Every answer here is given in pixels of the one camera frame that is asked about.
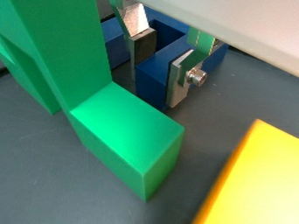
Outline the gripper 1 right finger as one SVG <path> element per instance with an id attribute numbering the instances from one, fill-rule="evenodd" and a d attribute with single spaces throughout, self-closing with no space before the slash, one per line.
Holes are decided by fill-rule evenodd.
<path id="1" fill-rule="evenodd" d="M 207 80 L 203 61 L 211 56 L 217 39 L 205 31 L 191 27 L 187 43 L 194 46 L 171 64 L 166 104 L 174 108 L 186 98 L 190 85 L 199 87 Z"/>

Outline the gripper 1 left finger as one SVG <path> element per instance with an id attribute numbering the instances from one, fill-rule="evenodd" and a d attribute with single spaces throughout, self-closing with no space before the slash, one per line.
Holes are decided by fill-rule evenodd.
<path id="1" fill-rule="evenodd" d="M 137 0 L 110 0 L 110 4 L 125 32 L 135 80 L 137 65 L 155 54 L 157 30 L 150 26 L 146 7 Z"/>

